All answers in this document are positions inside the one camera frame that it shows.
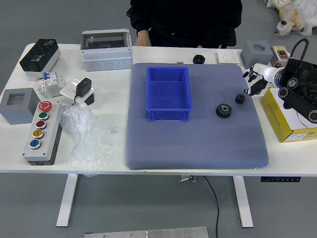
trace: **black gear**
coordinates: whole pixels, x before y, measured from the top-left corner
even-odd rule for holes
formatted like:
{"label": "black gear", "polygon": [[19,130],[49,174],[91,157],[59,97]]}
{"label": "black gear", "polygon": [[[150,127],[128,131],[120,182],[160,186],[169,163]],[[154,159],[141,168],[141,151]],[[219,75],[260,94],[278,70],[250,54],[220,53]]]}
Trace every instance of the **black gear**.
{"label": "black gear", "polygon": [[236,103],[243,104],[245,99],[246,99],[246,96],[244,96],[243,94],[240,93],[236,97]]}
{"label": "black gear", "polygon": [[216,108],[216,114],[220,118],[228,118],[231,115],[231,113],[232,113],[232,108],[226,103],[221,103]]}

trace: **yellow button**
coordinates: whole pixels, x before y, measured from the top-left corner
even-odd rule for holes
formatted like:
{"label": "yellow button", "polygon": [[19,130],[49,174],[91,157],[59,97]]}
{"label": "yellow button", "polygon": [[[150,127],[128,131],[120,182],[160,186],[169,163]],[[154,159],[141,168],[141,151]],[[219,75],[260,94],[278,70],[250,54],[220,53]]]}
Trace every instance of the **yellow button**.
{"label": "yellow button", "polygon": [[44,132],[41,131],[41,130],[35,130],[35,131],[33,132],[33,137],[34,137],[35,139],[41,139],[43,136],[44,136]]}

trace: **person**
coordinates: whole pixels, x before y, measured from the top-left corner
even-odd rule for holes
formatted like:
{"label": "person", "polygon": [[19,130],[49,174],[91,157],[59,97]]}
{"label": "person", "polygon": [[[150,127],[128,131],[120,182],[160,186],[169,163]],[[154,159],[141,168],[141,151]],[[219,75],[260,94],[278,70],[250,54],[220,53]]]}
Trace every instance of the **person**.
{"label": "person", "polygon": [[241,0],[131,0],[135,46],[218,48],[241,24]]}

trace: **red button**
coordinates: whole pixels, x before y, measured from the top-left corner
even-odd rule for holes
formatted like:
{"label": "red button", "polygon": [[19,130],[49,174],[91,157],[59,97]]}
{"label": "red button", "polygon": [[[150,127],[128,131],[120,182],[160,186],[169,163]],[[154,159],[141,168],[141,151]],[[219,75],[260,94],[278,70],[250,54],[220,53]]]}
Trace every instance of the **red button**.
{"label": "red button", "polygon": [[51,102],[49,102],[49,101],[41,102],[41,103],[39,104],[39,109],[40,109],[42,112],[48,112],[49,110],[52,109],[52,104],[51,104]]}
{"label": "red button", "polygon": [[35,127],[37,129],[44,129],[46,127],[46,122],[43,120],[40,120],[35,124]]}

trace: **table leg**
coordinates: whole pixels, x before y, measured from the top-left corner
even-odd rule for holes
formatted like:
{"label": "table leg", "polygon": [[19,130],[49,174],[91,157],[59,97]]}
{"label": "table leg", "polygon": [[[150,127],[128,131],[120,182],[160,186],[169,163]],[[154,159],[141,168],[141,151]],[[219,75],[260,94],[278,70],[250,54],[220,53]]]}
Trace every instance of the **table leg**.
{"label": "table leg", "polygon": [[242,227],[253,227],[252,216],[243,176],[233,176]]}
{"label": "table leg", "polygon": [[78,175],[69,174],[67,177],[63,199],[61,201],[59,215],[57,219],[57,227],[68,227],[71,207],[75,195]]}

